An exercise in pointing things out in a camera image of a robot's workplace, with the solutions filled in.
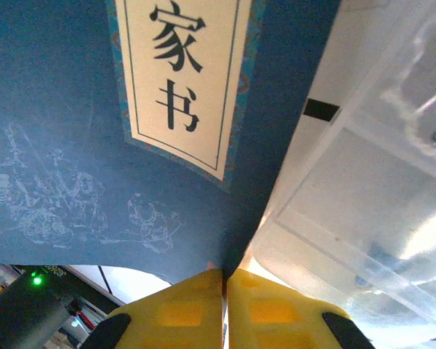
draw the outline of yellow plastic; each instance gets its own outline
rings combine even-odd
[[[113,311],[131,323],[116,349],[222,349],[222,272],[208,270]]]
[[[237,269],[227,283],[230,349],[342,349],[322,314],[335,305]]]

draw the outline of black rubber pad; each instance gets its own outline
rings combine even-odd
[[[342,349],[374,349],[352,320],[334,313],[323,313],[323,319]]]
[[[81,349],[115,349],[121,336],[128,328],[131,316],[118,314],[97,325]]]

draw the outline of chinese characters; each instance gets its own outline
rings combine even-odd
[[[202,65],[200,65],[190,54],[187,49],[191,44],[195,42],[195,38],[188,34],[185,43],[181,42],[181,39],[176,33],[176,27],[184,29],[186,31],[196,32],[201,28],[205,27],[205,22],[202,18],[191,18],[181,15],[181,9],[179,5],[171,1],[173,5],[173,12],[168,12],[164,9],[159,9],[157,6],[155,10],[150,14],[150,19],[153,21],[162,22],[165,24],[161,33],[159,33],[153,40],[160,40],[166,38],[171,34],[169,39],[166,39],[165,42],[155,46],[156,49],[165,49],[167,47],[171,47],[168,52],[163,53],[162,55],[158,55],[155,59],[162,58],[170,58],[177,56],[177,61],[175,63],[169,62],[173,67],[173,71],[180,71],[184,66],[185,54],[187,58],[189,58],[190,64],[192,67],[200,73],[202,70]]]
[[[193,90],[187,88],[189,91],[190,99],[196,100],[197,97]],[[189,125],[184,125],[188,132],[194,132],[197,127],[198,117],[196,115],[190,114],[190,99],[188,97],[183,97],[174,93],[174,82],[170,79],[167,80],[166,89],[160,89],[162,92],[166,92],[166,101],[167,103],[159,102],[156,100],[158,104],[166,105],[168,108],[168,128],[174,129],[174,111],[179,111],[180,113],[184,113],[192,118]],[[174,106],[174,98],[178,97],[182,99],[182,109],[176,108]]]
[[[181,38],[178,36],[176,29],[180,28],[181,30],[188,32],[196,32],[205,27],[205,22],[202,18],[192,18],[188,16],[181,15],[181,9],[179,5],[171,1],[171,5],[173,6],[173,11],[166,11],[165,9],[159,9],[158,6],[155,6],[155,9],[152,13],[150,13],[150,19],[152,21],[158,21],[164,23],[163,30],[153,38],[154,41],[165,39],[164,42],[155,46],[155,49],[166,49],[169,48],[169,51],[164,52],[158,56],[155,56],[155,59],[164,59],[164,58],[172,58],[176,57],[175,62],[169,61],[169,64],[172,66],[173,71],[178,72],[181,71],[184,67],[185,58],[187,56],[190,64],[194,68],[197,73],[202,71],[203,66],[197,62],[194,57],[189,52],[189,46],[196,42],[195,38],[189,33],[184,43],[181,42]],[[190,124],[185,124],[185,128],[188,132],[194,132],[197,127],[197,123],[199,122],[199,118],[195,114],[190,113],[190,104],[191,100],[196,100],[197,95],[195,92],[186,87],[189,92],[189,97],[184,97],[182,95],[178,95],[174,93],[174,81],[171,79],[166,80],[166,89],[160,89],[160,91],[166,93],[166,103],[160,102],[156,100],[157,103],[165,105],[168,111],[168,128],[174,129],[174,112],[179,111],[180,113],[186,114],[191,117]],[[177,108],[174,104],[175,98],[182,99],[182,108]]]

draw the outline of clear plastic container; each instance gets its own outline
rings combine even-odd
[[[250,248],[376,348],[436,338],[436,1],[396,28],[304,165],[282,172]]]

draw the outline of decorative border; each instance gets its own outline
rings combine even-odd
[[[126,82],[124,79],[123,56],[121,54],[121,43],[119,38],[118,18],[116,15],[115,0],[105,0],[108,11],[108,25],[110,29],[111,48],[113,53],[113,61],[115,64],[116,83],[118,86],[119,103],[121,109],[121,120],[124,130],[124,139],[127,143],[136,145],[147,151],[163,156],[169,160],[175,161],[188,169],[200,174],[207,180],[213,182],[224,191],[229,191],[233,179],[233,171],[235,168],[235,157],[238,150],[239,138],[241,136],[241,126],[246,115],[247,95],[249,93],[251,77],[254,71],[255,58],[257,56],[257,48],[259,36],[262,29],[263,14],[267,5],[267,0],[252,0],[249,23],[247,25],[246,43],[244,46],[243,60],[241,64],[241,73],[239,76],[238,93],[236,96],[233,123],[231,126],[230,144],[227,149],[227,157],[225,164],[225,175],[223,180],[218,180],[212,174],[204,171],[200,167],[191,164],[189,161],[181,159],[163,149],[157,148],[154,145],[144,143],[141,140],[136,140],[131,136],[131,124],[129,122],[129,106],[127,102]]]
[[[234,22],[234,26],[233,26],[233,38],[232,38],[232,41],[231,41],[230,59],[229,59],[228,65],[227,65],[227,74],[226,74],[227,78],[226,78],[226,86],[225,86],[225,102],[223,103],[223,110],[222,110],[222,117],[221,117],[221,129],[219,130],[218,149],[217,149],[216,156],[215,156],[216,161],[215,161],[215,166],[214,167],[213,167],[213,165],[208,164],[205,161],[199,159],[198,157],[195,157],[194,155],[189,154],[186,151],[183,151],[183,150],[181,150],[179,148],[176,148],[175,146],[173,146],[171,144],[165,143],[162,140],[157,140],[154,137],[151,137],[149,135],[143,134],[141,132],[140,128],[139,128],[140,116],[139,116],[139,113],[137,112],[137,99],[134,97],[134,112],[136,113],[137,135],[140,135],[140,136],[143,136],[143,137],[146,137],[146,138],[150,138],[151,140],[155,140],[156,142],[159,142],[159,143],[162,143],[164,145],[167,145],[168,147],[173,148],[176,151],[179,151],[179,152],[181,152],[181,153],[183,153],[183,154],[185,154],[185,155],[187,155],[187,156],[189,156],[189,157],[191,157],[191,158],[201,162],[202,164],[206,165],[207,167],[209,167],[211,169],[214,169],[215,171],[218,169],[218,166],[219,166],[219,153],[220,153],[221,147],[222,147],[222,133],[223,133],[224,120],[225,120],[225,112],[226,112],[226,99],[227,99],[227,94],[229,92],[230,73],[231,73],[231,65],[232,65],[232,62],[233,62],[233,51],[234,51],[234,44],[235,44],[235,27],[236,27],[236,24],[237,24],[237,21],[238,21],[238,11],[239,11],[239,5],[240,5],[239,3],[240,2],[241,2],[241,0],[237,0],[235,2],[235,17],[234,17],[234,21],[233,21]],[[126,13],[126,32],[128,34],[129,60],[131,61],[132,91],[134,91],[134,96],[136,96],[136,84],[134,83],[134,69],[132,67],[133,58],[132,58],[132,54],[131,54],[131,52],[132,52],[132,50],[131,50],[131,42],[129,40],[129,37],[130,37],[130,35],[129,35],[129,20],[128,20],[128,14],[127,14],[127,3],[126,3],[126,0],[124,0],[124,11]]]

